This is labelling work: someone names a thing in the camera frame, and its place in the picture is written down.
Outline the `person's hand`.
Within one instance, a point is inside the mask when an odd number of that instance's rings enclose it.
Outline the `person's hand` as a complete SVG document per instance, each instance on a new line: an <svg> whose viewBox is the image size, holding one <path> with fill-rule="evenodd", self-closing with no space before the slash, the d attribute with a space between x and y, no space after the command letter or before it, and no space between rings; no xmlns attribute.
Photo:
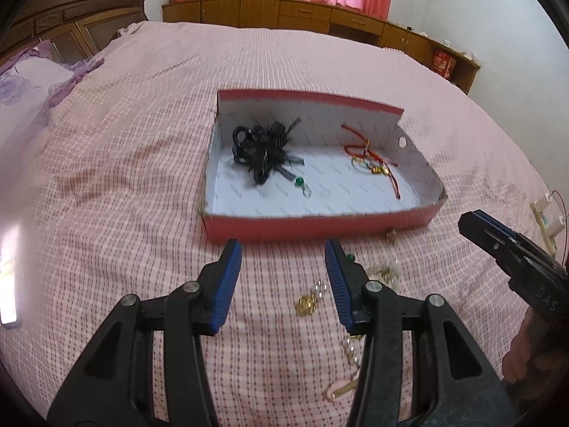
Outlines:
<svg viewBox="0 0 569 427"><path fill-rule="evenodd" d="M561 369L566 353L561 349L539 352L537 328L546 322L529 307L518 333L502 359L502 375L510 384L529 382L534 397L550 386Z"/></svg>

